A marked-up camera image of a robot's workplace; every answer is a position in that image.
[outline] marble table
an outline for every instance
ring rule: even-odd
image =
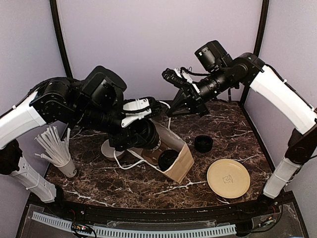
[[[236,102],[207,103],[210,114],[172,118],[171,129],[189,145],[195,163],[183,182],[176,184],[146,164],[124,171],[116,162],[106,159],[101,145],[106,133],[86,130],[71,132],[70,151],[78,169],[74,178],[67,178],[50,166],[47,179],[64,189],[65,199],[84,204],[135,208],[180,209],[233,204],[255,200],[271,175],[269,164]],[[166,125],[167,117],[156,118]],[[213,138],[213,148],[202,154],[194,149],[197,135]],[[206,174],[209,166],[219,159],[234,159],[249,171],[251,185],[243,196],[225,199],[209,187]],[[129,153],[120,161],[122,165],[136,162]]]

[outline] plate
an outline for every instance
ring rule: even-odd
[[[247,169],[235,160],[222,159],[214,162],[208,169],[207,181],[210,188],[224,198],[237,198],[250,187]]]

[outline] robotic arm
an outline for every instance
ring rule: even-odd
[[[162,74],[167,82],[179,88],[167,115],[198,114],[202,117],[209,113],[205,102],[229,88],[238,88],[239,83],[267,98],[295,127],[285,157],[263,190],[264,196],[274,199],[317,147],[314,108],[271,66],[252,53],[244,53],[233,60],[218,41],[211,41],[199,48],[195,55],[208,74],[192,73],[183,67],[180,70],[168,68]],[[206,77],[194,82],[190,74]]]
[[[61,188],[46,181],[26,161],[16,138],[57,120],[109,134],[117,151],[153,149],[160,143],[153,123],[161,113],[152,97],[123,100],[127,86],[114,72],[97,66],[85,80],[52,78],[36,85],[0,117],[0,174],[10,175],[43,202],[63,200]]]

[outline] white wall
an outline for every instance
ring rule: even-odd
[[[98,64],[120,75],[125,98],[172,99],[167,68],[205,72],[194,52],[219,40],[232,57],[252,52],[261,0],[60,0],[59,12],[73,75],[84,79]],[[233,90],[239,100],[241,90]],[[227,93],[221,96],[227,99]]]
[[[0,115],[19,102],[35,84],[65,76],[48,0],[0,1]],[[47,163],[35,158],[41,147],[33,130],[18,139],[23,155],[41,174]],[[0,237],[14,238],[29,192],[0,175]]]
[[[260,54],[304,98],[317,106],[317,1],[270,1]],[[251,92],[246,109],[274,163],[287,149],[293,125],[273,105]],[[311,237],[317,237],[317,160],[309,161],[290,183]]]

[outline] paper cup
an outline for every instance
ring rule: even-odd
[[[110,161],[115,161],[115,158],[113,156],[114,148],[110,147],[109,140],[106,140],[103,143],[103,145],[101,146],[101,152]],[[116,151],[115,155],[117,156],[117,159],[120,160],[124,156],[124,151]]]
[[[69,178],[72,178],[77,174],[77,169],[75,168],[74,162],[71,158],[69,159],[66,165],[56,167]]]

